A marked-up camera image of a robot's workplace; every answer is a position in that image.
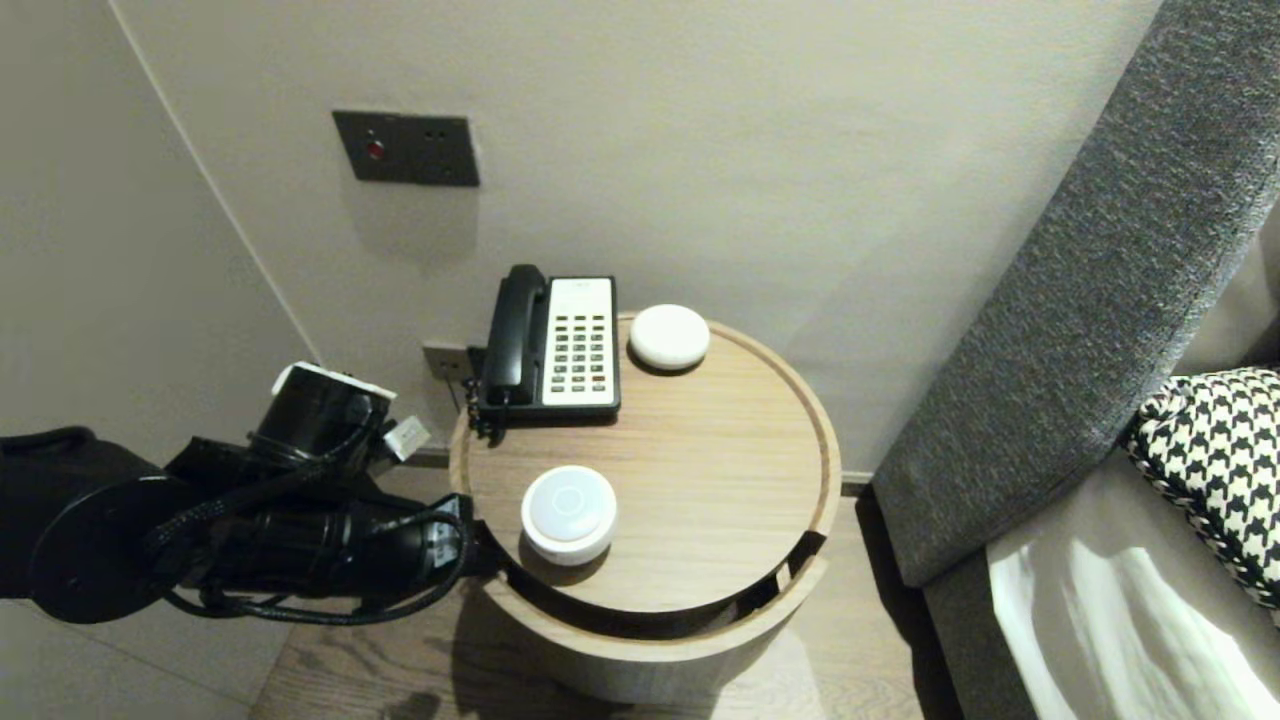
wooden floor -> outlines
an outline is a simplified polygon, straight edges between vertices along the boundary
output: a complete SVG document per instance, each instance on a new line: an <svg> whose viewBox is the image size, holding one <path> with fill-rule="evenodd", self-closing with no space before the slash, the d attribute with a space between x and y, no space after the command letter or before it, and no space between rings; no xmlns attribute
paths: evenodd
<svg viewBox="0 0 1280 720"><path fill-rule="evenodd" d="M397 469L389 492L438 497L443 471ZM681 707L621 706L545 679L509 641L486 597L456 589L406 620L360 629L297 626L252 717L379 720L920 717L911 650L884 611L854 512L823 555L831 570L769 650L718 697Z"/></svg>

white bedsheet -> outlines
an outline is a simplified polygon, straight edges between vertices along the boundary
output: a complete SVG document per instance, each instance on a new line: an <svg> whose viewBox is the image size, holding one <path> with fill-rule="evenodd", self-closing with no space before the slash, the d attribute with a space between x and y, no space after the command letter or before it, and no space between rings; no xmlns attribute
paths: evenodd
<svg viewBox="0 0 1280 720"><path fill-rule="evenodd" d="M1280 632L1119 451L987 562L1041 717L1280 717Z"/></svg>

round wooden side table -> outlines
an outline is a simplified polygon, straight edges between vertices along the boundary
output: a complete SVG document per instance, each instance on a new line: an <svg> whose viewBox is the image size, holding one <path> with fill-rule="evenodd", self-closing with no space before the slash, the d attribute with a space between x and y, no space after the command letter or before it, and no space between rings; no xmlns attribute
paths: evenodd
<svg viewBox="0 0 1280 720"><path fill-rule="evenodd" d="M616 423L509 428L489 447L463 416L449 477L511 560L481 589L539 666L599 698L671 703L736 676L822 578L840 454L813 391L759 342L709 323L701 364L655 373L626 354L632 318ZM541 560L520 521L525 488L570 464L618 500L613 543L581 568Z"/></svg>

gray upholstered headboard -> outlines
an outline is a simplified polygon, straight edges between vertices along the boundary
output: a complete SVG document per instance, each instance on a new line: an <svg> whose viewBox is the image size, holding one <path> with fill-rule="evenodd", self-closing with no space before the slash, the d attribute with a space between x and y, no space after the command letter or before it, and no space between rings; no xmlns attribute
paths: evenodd
<svg viewBox="0 0 1280 720"><path fill-rule="evenodd" d="M1079 482L1277 191L1280 8L1167 0L873 486L923 585Z"/></svg>

bed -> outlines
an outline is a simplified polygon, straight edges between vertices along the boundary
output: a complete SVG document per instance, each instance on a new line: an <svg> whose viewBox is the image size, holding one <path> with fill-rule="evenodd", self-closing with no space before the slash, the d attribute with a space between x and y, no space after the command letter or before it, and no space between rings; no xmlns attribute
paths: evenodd
<svg viewBox="0 0 1280 720"><path fill-rule="evenodd" d="M966 716L1280 716L1280 630L1116 452L1175 370L1280 360L1277 161L1280 13L1166 1L878 469Z"/></svg>

